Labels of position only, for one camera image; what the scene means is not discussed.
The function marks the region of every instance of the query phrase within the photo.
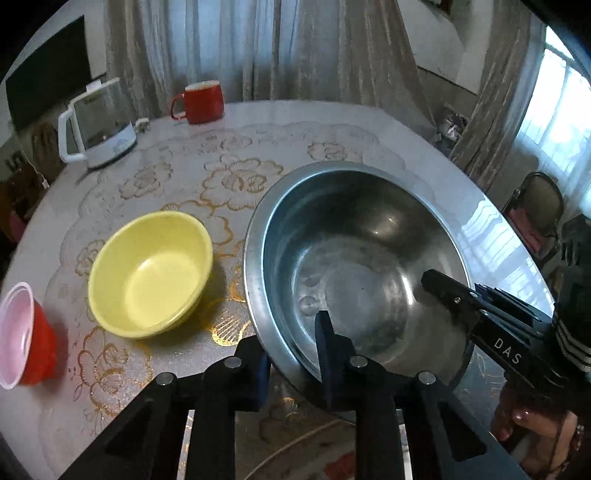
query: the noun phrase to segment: mug handle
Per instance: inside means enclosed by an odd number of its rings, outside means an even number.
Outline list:
[[[184,93],[179,93],[176,97],[173,98],[173,102],[170,104],[170,118],[172,118],[174,120],[182,120],[183,118],[185,118],[187,116],[187,114],[185,112],[183,112],[182,115],[180,115],[180,116],[176,116],[173,112],[174,104],[177,102],[177,100],[182,100],[182,99],[184,99]]]

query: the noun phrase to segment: yellow plastic bowl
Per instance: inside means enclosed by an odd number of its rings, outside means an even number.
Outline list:
[[[212,271],[212,240],[194,217],[155,212],[125,225],[96,256],[90,309],[105,330],[146,338],[182,323]]]

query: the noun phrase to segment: round table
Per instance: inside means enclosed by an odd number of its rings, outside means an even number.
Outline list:
[[[100,171],[67,166],[35,212],[5,278],[4,293],[18,281],[31,284],[59,339],[55,379],[0,390],[0,432],[31,476],[59,476],[159,372],[201,372],[253,334],[241,267],[253,208],[285,173],[330,160],[363,162],[399,178],[447,221],[474,283],[551,314],[540,272],[496,207],[448,159],[377,108],[247,102],[227,105],[226,115],[207,125],[158,119],[114,164]],[[97,325],[87,303],[92,262],[121,226],[162,209],[187,212],[207,227],[215,249],[212,277],[184,325],[142,341],[117,338]],[[503,382],[500,367],[475,349],[456,393],[487,423]],[[271,384],[261,412],[237,416],[237,478],[332,419],[277,373]]]

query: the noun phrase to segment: beige curtain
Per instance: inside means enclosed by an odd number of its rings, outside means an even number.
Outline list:
[[[393,0],[106,0],[107,69],[137,116],[166,115],[184,85],[226,101],[377,106],[422,137],[435,126]]]
[[[450,159],[483,190],[499,172],[534,91],[545,25],[519,0],[496,0],[480,97]]]

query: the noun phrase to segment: metal bowl rim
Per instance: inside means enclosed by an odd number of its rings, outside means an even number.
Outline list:
[[[312,163],[299,167],[280,178],[269,188],[258,203],[246,230],[242,261],[244,292],[252,325],[261,345],[271,358],[273,365],[279,370],[281,375],[296,388],[296,390],[301,392],[315,404],[322,402],[321,399],[317,398],[319,393],[317,389],[319,388],[320,383],[295,356],[283,338],[277,324],[274,322],[273,313],[267,297],[267,289],[265,288],[265,278],[262,271],[263,253],[267,238],[267,230],[275,211],[281,202],[305,181],[319,175],[339,171],[359,172],[382,178],[393,183],[397,187],[402,188],[406,193],[418,200],[435,217],[447,233],[447,236],[451,240],[460,259],[468,286],[473,288],[472,279],[466,267],[466,263],[460,253],[457,242],[450,233],[450,228],[447,225],[447,222],[439,215],[434,205],[422,196],[411,191],[412,185],[406,185],[403,180],[378,168],[349,161]],[[464,376],[472,357],[473,348],[473,343],[467,341],[462,365],[449,383],[451,388],[455,388]]]

